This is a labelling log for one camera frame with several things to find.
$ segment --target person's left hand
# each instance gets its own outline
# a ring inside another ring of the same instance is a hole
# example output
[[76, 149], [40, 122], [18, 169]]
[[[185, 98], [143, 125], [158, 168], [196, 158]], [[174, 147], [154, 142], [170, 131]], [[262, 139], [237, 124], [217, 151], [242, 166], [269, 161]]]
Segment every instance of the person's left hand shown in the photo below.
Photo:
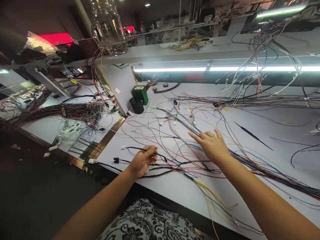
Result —
[[140, 150], [128, 166], [128, 170], [130, 170], [136, 178], [142, 177], [146, 173], [149, 165], [158, 160], [158, 156], [154, 154], [158, 153], [158, 147], [148, 145], [143, 149], [146, 149], [147, 151]]

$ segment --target green box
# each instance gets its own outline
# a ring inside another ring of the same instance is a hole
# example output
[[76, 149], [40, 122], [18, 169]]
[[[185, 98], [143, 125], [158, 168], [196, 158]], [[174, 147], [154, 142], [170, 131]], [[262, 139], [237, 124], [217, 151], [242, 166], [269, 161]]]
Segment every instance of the green box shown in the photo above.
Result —
[[142, 105], [145, 106], [148, 104], [149, 99], [147, 95], [146, 86], [135, 86], [132, 90], [132, 96], [135, 99], [142, 100]]

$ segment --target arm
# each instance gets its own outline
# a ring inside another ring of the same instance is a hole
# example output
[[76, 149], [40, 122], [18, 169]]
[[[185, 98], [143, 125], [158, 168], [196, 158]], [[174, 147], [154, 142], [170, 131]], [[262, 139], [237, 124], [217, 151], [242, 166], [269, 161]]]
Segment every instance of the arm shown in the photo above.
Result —
[[230, 154], [220, 131], [189, 132], [239, 192], [267, 239], [320, 239], [320, 229]]
[[60, 229], [53, 240], [96, 239], [115, 218], [115, 213], [137, 178], [142, 177], [148, 166], [157, 161], [157, 147], [146, 146], [139, 151], [130, 165], [108, 186], [87, 202]]

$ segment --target finger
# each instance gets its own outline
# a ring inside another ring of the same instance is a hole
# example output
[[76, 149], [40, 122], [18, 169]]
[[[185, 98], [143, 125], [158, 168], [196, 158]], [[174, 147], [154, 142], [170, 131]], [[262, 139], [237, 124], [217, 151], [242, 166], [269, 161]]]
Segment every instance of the finger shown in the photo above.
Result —
[[146, 151], [143, 155], [144, 155], [146, 158], [149, 158], [153, 153], [154, 153], [154, 147], [152, 146], [152, 147], [149, 148], [148, 151]]
[[198, 143], [201, 143], [203, 140], [199, 138], [197, 135], [195, 135], [192, 132], [188, 132], [189, 136], [192, 137], [194, 140], [196, 140]]
[[204, 139], [208, 139], [209, 136], [205, 133], [200, 133], [199, 136], [204, 140]]
[[212, 132], [205, 132], [209, 137], [216, 138], [216, 136]]
[[154, 147], [154, 149], [158, 149], [158, 147], [157, 147], [157, 146], [154, 146], [154, 145], [147, 145], [147, 146], [145, 146], [143, 149], [148, 150], [148, 149], [150, 149], [151, 147]]
[[158, 155], [156, 155], [156, 154], [153, 154], [152, 155], [152, 158], [154, 158], [156, 161], [158, 160]]
[[153, 158], [148, 158], [147, 161], [146, 161], [148, 167], [149, 167], [149, 165], [150, 165], [151, 163], [153, 163], [153, 162], [155, 162], [155, 160], [154, 160]]
[[216, 134], [217, 134], [217, 138], [220, 139], [220, 140], [222, 140], [222, 141], [224, 142], [224, 139], [223, 139], [223, 137], [222, 137], [221, 132], [220, 132], [218, 129], [215, 129], [214, 131], [215, 131]]

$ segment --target light tube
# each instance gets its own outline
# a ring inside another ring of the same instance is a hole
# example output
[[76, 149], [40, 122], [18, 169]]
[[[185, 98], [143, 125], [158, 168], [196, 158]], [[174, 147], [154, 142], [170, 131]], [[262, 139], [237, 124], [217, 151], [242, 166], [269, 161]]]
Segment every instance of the light tube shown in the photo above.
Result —
[[204, 72], [207, 68], [150, 68], [134, 69], [135, 72]]
[[[204, 72], [205, 67], [190, 67], [190, 68], [149, 68], [149, 69], [134, 69], [135, 72]], [[211, 67], [211, 72], [295, 72], [294, 66], [268, 66], [268, 67]], [[301, 72], [320, 72], [320, 66], [303, 66], [300, 67]]]
[[267, 16], [274, 16], [274, 15], [280, 15], [280, 14], [286, 14], [286, 13], [293, 13], [293, 12], [300, 12], [303, 10], [306, 6], [293, 6], [293, 7], [286, 7], [286, 8], [280, 8], [280, 9], [275, 9], [271, 11], [266, 11], [264, 13], [260, 13], [257, 15], [257, 18], [261, 17], [267, 17]]

